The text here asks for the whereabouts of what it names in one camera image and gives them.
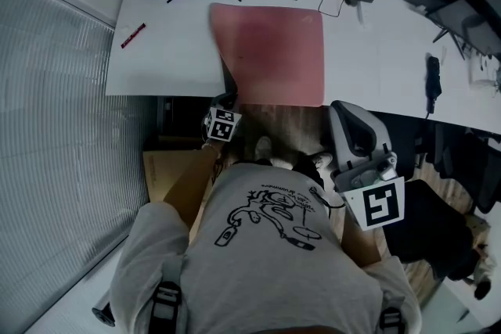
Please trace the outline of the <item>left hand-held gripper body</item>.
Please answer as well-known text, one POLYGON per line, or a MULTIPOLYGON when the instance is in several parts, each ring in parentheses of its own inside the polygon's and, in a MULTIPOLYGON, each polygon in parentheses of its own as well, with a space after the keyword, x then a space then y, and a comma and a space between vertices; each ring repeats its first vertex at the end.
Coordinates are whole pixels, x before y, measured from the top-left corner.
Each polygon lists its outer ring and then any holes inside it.
POLYGON ((237 92, 227 92, 212 99, 201 124, 202 139, 230 142, 237 132, 242 115, 235 109, 237 92))

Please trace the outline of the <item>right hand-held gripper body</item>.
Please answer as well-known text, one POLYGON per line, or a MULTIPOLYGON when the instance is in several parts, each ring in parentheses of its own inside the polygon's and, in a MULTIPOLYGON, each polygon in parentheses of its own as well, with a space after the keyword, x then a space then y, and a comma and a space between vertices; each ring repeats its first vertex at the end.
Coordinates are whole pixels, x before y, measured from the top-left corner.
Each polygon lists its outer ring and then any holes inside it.
POLYGON ((333 176, 337 192, 363 231, 401 221, 405 215, 405 180, 390 152, 333 176))

